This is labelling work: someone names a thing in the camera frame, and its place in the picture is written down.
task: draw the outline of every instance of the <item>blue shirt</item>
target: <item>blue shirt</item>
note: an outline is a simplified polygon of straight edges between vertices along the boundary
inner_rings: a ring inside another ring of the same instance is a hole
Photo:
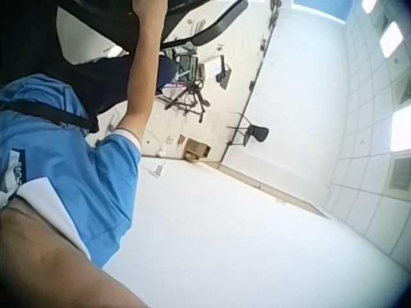
[[[8,84],[0,100],[40,101],[87,117],[72,88],[43,74]],[[87,131],[38,117],[0,112],[0,189],[11,161],[18,185],[48,178],[91,260],[102,267],[131,227],[141,159],[138,141],[114,133],[91,148]]]

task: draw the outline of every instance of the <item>hand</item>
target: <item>hand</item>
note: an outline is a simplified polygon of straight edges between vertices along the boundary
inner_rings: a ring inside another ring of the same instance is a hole
[[[143,24],[164,25],[168,0],[133,0],[133,10]]]

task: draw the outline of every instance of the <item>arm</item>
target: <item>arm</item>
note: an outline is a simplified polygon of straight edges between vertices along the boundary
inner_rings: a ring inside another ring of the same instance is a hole
[[[0,287],[23,307],[147,308],[22,201],[0,220]]]
[[[134,0],[133,7],[139,16],[140,34],[128,81],[127,111],[118,128],[128,130],[141,141],[154,103],[167,0]]]

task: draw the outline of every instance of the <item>black tripod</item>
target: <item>black tripod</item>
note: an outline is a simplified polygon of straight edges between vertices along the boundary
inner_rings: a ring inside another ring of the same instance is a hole
[[[206,101],[203,96],[201,95],[201,89],[203,86],[203,82],[199,81],[200,84],[196,82],[190,83],[187,85],[186,89],[181,92],[176,98],[167,98],[166,96],[160,96],[159,99],[163,102],[167,103],[165,110],[170,109],[172,106],[176,106],[178,110],[182,110],[183,116],[186,117],[189,112],[192,114],[196,114],[200,117],[199,123],[203,123],[203,117],[206,112],[204,107],[210,107],[210,102]],[[186,103],[186,99],[188,96],[192,96],[193,100],[191,103]],[[194,111],[193,109],[200,105],[201,111]]]

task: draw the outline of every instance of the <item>black bag strap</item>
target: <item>black bag strap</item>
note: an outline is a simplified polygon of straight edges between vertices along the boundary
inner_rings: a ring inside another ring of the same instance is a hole
[[[98,132],[98,123],[38,101],[23,99],[11,102],[0,101],[0,112],[5,110],[15,111],[27,116],[41,117],[57,126],[65,123],[84,128],[91,133]]]

